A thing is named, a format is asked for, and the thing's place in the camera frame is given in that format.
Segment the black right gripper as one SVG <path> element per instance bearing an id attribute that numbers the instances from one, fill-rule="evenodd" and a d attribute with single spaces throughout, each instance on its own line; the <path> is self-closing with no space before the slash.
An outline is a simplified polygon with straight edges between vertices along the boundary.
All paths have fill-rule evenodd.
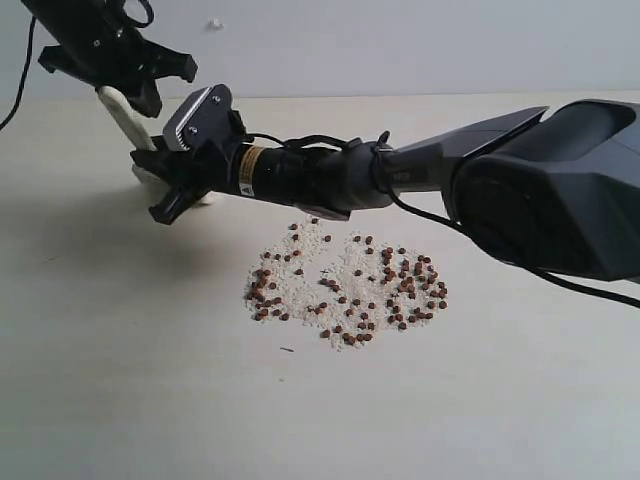
<path id="1" fill-rule="evenodd" d="M 245 126 L 235 109 L 231 109 L 229 120 L 231 133 L 228 137 L 207 141 L 198 149 L 172 151 L 163 137 L 152 137 L 154 150 L 135 149 L 130 152 L 137 167 L 155 176 L 172 176 L 179 171 L 181 179 L 197 188 L 171 186 L 164 197 L 149 208 L 156 223 L 173 224 L 205 196 L 205 191 L 236 193 L 237 187 L 232 185 L 232 157 L 241 144 Z"/>

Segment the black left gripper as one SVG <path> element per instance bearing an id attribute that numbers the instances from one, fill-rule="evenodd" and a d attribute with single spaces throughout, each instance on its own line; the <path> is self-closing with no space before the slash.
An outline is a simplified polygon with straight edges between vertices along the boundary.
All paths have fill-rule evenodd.
<path id="1" fill-rule="evenodd" d="M 38 58 L 47 72 L 114 87 L 144 117 L 157 118 L 162 110 L 157 80 L 195 80 L 193 57 L 145 39 L 142 24 L 125 13 L 122 1 L 30 0 L 23 5 L 57 41 Z"/>

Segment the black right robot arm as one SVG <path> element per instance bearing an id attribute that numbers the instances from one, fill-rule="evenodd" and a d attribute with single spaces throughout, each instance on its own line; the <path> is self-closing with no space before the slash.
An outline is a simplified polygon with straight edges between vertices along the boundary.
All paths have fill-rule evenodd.
<path id="1" fill-rule="evenodd" d="M 150 210 L 169 225 L 208 192 L 293 206 L 328 220 L 437 192 L 449 219 L 491 257 L 601 281 L 639 278 L 639 107 L 586 99 L 533 107 L 405 147 L 307 136 L 252 145 L 239 115 L 200 146 L 136 150 L 167 183 Z"/>

